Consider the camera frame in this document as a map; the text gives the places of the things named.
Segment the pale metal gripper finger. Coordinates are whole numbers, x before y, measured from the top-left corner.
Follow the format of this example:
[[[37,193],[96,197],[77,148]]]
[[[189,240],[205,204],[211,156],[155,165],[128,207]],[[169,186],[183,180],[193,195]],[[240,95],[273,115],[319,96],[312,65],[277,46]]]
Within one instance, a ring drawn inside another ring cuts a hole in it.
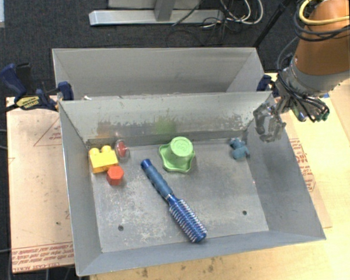
[[[271,128],[270,125],[275,121],[272,115],[271,104],[269,102],[262,103],[253,111],[253,116],[257,133],[268,133]]]
[[[283,122],[281,116],[264,116],[260,125],[259,138],[263,142],[274,142],[282,138],[286,122]]]

